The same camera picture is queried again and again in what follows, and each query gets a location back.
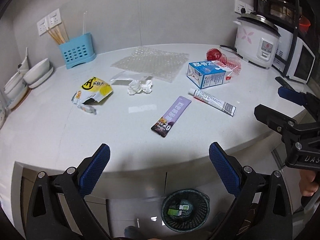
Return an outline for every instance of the snack wrapper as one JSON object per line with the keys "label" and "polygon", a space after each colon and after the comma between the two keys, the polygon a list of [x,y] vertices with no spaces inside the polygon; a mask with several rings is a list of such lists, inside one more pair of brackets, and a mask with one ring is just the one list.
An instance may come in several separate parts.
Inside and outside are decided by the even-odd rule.
{"label": "snack wrapper", "polygon": [[96,109],[93,106],[85,105],[84,103],[89,99],[100,102],[103,98],[110,95],[112,91],[108,83],[99,78],[92,77],[74,94],[72,102],[85,112],[96,114]]}
{"label": "snack wrapper", "polygon": [[179,96],[169,110],[165,112],[159,121],[151,127],[151,130],[155,131],[157,134],[160,134],[162,137],[166,137],[171,127],[190,103],[190,99]]}

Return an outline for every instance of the human hand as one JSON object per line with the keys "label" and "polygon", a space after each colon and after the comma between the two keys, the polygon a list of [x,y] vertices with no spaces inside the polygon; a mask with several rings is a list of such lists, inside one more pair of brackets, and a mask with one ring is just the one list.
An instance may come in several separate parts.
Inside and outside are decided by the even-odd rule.
{"label": "human hand", "polygon": [[319,188],[315,182],[316,172],[308,170],[299,170],[301,180],[299,182],[300,192],[305,197],[311,197]]}

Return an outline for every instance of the rice cooker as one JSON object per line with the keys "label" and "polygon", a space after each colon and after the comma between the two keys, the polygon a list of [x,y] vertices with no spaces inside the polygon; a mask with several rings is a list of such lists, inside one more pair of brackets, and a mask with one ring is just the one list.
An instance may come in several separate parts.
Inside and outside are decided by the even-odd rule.
{"label": "rice cooker", "polygon": [[269,68],[276,55],[280,34],[265,17],[243,13],[234,21],[238,25],[235,48],[243,60]]}

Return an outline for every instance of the countertop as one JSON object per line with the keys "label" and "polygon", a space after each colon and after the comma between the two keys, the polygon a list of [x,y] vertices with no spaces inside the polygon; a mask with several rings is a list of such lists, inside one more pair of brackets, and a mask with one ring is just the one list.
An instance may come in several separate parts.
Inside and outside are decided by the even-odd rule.
{"label": "countertop", "polygon": [[[217,46],[167,44],[150,47],[188,53],[188,62],[197,62],[205,61],[207,50]],[[230,83],[204,89],[236,106],[233,117],[188,94],[190,88],[197,88],[186,77],[188,62],[172,83],[153,78],[150,94],[129,96],[127,86],[113,85],[113,94],[103,105],[96,106],[97,115],[85,113],[72,104],[72,96],[84,82],[92,76],[108,82],[123,71],[110,65],[133,51],[134,48],[129,48],[100,54],[94,61],[70,70],[64,66],[57,68],[8,116],[0,130],[0,197],[10,219],[15,162],[21,166],[65,171],[70,166],[78,166],[101,143],[106,143],[110,146],[111,158],[104,172],[152,169],[207,156],[214,141],[232,154],[265,138],[270,129],[253,114],[258,104],[290,117],[304,109],[277,95],[280,87],[275,80],[280,75],[277,70],[273,67],[266,70],[243,60],[240,74],[234,75]],[[223,53],[227,57],[237,57],[231,52]],[[287,82],[297,91],[310,92],[306,85]],[[167,137],[162,138],[151,127],[178,96],[192,102]]]}

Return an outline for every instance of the electrical socket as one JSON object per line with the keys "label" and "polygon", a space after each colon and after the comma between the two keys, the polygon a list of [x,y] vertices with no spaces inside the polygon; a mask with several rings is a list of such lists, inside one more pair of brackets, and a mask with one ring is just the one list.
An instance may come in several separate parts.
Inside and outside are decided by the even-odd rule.
{"label": "electrical socket", "polygon": [[56,9],[53,12],[49,13],[46,17],[42,18],[40,21],[37,22],[37,28],[39,36],[44,34],[48,28],[53,28],[56,25],[60,24],[61,16],[60,10]]}
{"label": "electrical socket", "polygon": [[38,28],[39,36],[44,34],[47,31],[47,23],[46,23],[45,17],[37,22],[37,28]]}
{"label": "electrical socket", "polygon": [[235,12],[241,14],[241,9],[246,7],[246,3],[235,0]]}
{"label": "electrical socket", "polygon": [[245,13],[253,13],[253,6],[246,4],[245,5]]}
{"label": "electrical socket", "polygon": [[47,16],[47,22],[49,24],[49,28],[55,27],[56,25],[61,23],[60,10],[56,9],[53,12],[49,13]]}

